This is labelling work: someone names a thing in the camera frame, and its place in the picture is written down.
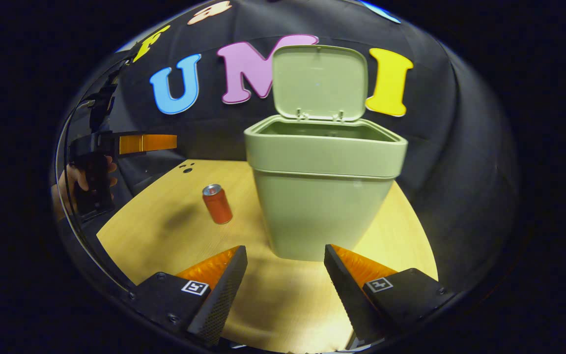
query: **screw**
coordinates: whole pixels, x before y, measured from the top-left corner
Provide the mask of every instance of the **screw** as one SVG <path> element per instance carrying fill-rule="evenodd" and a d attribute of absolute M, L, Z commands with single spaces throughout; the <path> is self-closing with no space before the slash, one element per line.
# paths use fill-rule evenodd
<path fill-rule="evenodd" d="M 176 324 L 178 323 L 178 316 L 176 316 L 175 314 L 167 314 L 167 320 L 169 320 L 173 324 Z"/>

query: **blue letter u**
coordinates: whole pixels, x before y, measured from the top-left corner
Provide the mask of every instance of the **blue letter u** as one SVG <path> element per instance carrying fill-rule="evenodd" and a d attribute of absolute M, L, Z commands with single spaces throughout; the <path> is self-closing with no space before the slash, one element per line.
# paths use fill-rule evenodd
<path fill-rule="evenodd" d="M 176 64 L 176 67 L 182 70 L 182 81 L 185 85 L 185 92 L 180 98 L 173 98 L 169 92 L 167 76 L 171 72 L 171 67 L 161 69 L 152 75 L 150 83 L 154 92 L 154 100 L 161 112 L 164 114 L 179 114 L 196 102 L 198 98 L 198 70 L 196 69 L 196 63 L 201 57 L 200 54 L 193 54 L 193 56 L 183 58 Z"/>

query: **letter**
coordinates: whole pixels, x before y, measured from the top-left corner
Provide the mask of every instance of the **letter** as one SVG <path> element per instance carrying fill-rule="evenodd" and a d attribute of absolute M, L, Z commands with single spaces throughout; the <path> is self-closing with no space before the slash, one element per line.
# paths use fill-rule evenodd
<path fill-rule="evenodd" d="M 395 117 L 406 112 L 403 105 L 405 76 L 414 65 L 408 58 L 385 49 L 372 48 L 371 56 L 377 59 L 375 92 L 366 99 L 366 108 Z"/>
<path fill-rule="evenodd" d="M 250 99 L 250 91 L 244 88 L 242 77 L 246 78 L 260 98 L 266 98 L 272 88 L 272 53 L 284 45 L 317 42 L 317 36 L 310 34 L 283 36 L 267 59 L 248 42 L 233 43 L 220 48 L 218 55 L 224 58 L 226 66 L 226 93 L 222 96 L 222 102 L 232 105 Z"/>
<path fill-rule="evenodd" d="M 193 25 L 196 22 L 200 22 L 207 17 L 214 16 L 218 13 L 223 13 L 224 11 L 230 9 L 232 5 L 229 5 L 229 1 L 218 2 L 217 4 L 211 5 L 206 9 L 198 11 L 194 17 L 187 22 L 188 25 Z"/>
<path fill-rule="evenodd" d="M 370 9 L 372 12 L 378 14 L 379 16 L 383 17 L 383 18 L 387 18 L 388 20 L 395 22 L 395 23 L 400 23 L 399 20 L 397 20 L 397 18 L 395 18 L 393 16 L 393 14 L 389 13 L 388 11 L 382 9 L 381 7 L 377 7 L 373 4 L 369 4 L 368 2 L 365 1 L 361 1 L 360 2 L 362 4 L 364 4 L 364 6 L 368 7 L 368 9 Z"/>
<path fill-rule="evenodd" d="M 167 76 L 171 72 L 170 67 L 159 70 L 150 78 L 152 90 L 154 92 L 154 100 L 157 107 L 164 114 L 179 114 L 187 110 L 198 98 L 198 70 L 196 63 L 202 55 L 193 54 L 183 58 L 176 64 L 176 67 L 182 70 L 182 81 L 185 85 L 185 92 L 180 98 L 173 98 L 169 92 L 169 82 Z"/>
<path fill-rule="evenodd" d="M 132 62 L 136 62 L 137 60 L 139 60 L 139 58 L 143 57 L 144 54 L 146 54 L 148 52 L 148 50 L 150 50 L 150 45 L 152 45 L 154 42 L 157 41 L 157 39 L 159 39 L 159 37 L 161 36 L 161 33 L 165 32 L 167 29 L 169 29 L 169 25 L 163 27 L 162 29 L 160 29 L 159 31 L 157 31 L 155 34 L 149 36 L 147 39 L 145 39 L 143 41 L 143 43 L 141 43 L 141 48 L 139 48 L 139 53 L 137 53 L 137 56 L 135 56 L 135 58 L 132 60 Z"/>

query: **wooden table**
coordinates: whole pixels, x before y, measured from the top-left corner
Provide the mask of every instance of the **wooden table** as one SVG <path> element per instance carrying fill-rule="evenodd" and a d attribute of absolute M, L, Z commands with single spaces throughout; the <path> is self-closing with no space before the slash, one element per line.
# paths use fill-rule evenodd
<path fill-rule="evenodd" d="M 97 233 L 126 276 L 140 284 L 157 271 L 176 274 L 245 245 L 248 267 L 222 336 L 274 352 L 343 350 L 352 327 L 322 262 L 284 260 L 268 244 L 250 166 L 187 160 L 124 206 Z M 184 173 L 187 168 L 193 170 Z M 225 189 L 233 219 L 214 224 L 202 189 Z M 353 251 L 397 271 L 417 267 L 438 280 L 434 256 L 412 207 L 393 183 Z"/>

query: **soda can lid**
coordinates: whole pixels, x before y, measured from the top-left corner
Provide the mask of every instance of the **soda can lid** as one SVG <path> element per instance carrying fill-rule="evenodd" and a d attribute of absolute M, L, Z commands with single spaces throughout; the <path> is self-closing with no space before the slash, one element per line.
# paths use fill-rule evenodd
<path fill-rule="evenodd" d="M 209 184 L 202 190 L 202 195 L 216 195 L 222 190 L 219 184 Z"/>

